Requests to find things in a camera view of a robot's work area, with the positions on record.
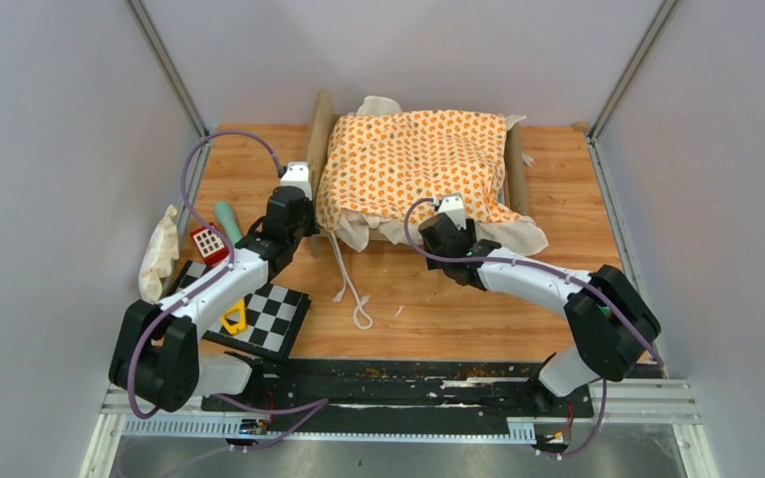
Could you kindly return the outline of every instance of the cable connector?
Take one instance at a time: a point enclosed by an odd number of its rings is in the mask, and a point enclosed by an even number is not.
[[[312,200],[312,183],[310,182],[309,164],[303,161],[290,162],[280,177],[281,186],[295,186],[304,191],[304,195]]]
[[[441,201],[435,208],[435,212],[447,214],[458,230],[463,231],[467,229],[467,212],[465,210],[464,197],[461,193],[455,192],[441,196]]]

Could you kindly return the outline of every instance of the teal object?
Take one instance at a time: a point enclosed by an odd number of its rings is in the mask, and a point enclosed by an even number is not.
[[[215,218],[221,224],[224,229],[224,233],[227,234],[227,238],[235,245],[242,240],[242,232],[239,230],[239,225],[236,223],[236,213],[233,212],[233,208],[227,201],[218,201],[215,203]]]

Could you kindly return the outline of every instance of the orange patterned cloth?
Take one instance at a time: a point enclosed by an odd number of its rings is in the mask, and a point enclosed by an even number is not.
[[[330,137],[317,196],[317,219],[335,231],[356,211],[402,224],[415,200],[460,192],[468,217],[482,223],[523,218],[498,200],[505,178],[506,119],[459,111],[383,117],[344,116]],[[419,224],[434,214],[422,204]]]

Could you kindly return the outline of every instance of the red block with white dots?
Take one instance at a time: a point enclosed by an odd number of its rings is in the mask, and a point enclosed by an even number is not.
[[[211,222],[209,225],[215,227],[215,224]],[[195,247],[197,247],[200,257],[203,258],[203,262],[209,267],[215,266],[230,253],[230,251],[224,247],[224,243],[221,242],[221,239],[205,227],[196,229],[189,235],[192,237],[192,240],[195,241]]]

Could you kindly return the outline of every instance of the metal floor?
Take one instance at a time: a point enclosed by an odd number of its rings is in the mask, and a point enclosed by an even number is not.
[[[574,426],[575,443],[591,426]],[[130,437],[121,447],[127,478],[163,476],[195,456],[226,447],[212,438]],[[114,467],[112,477],[117,477]],[[607,425],[584,454],[561,462],[519,445],[286,441],[244,455],[222,452],[174,474],[178,477],[679,478],[685,473],[669,425]]]

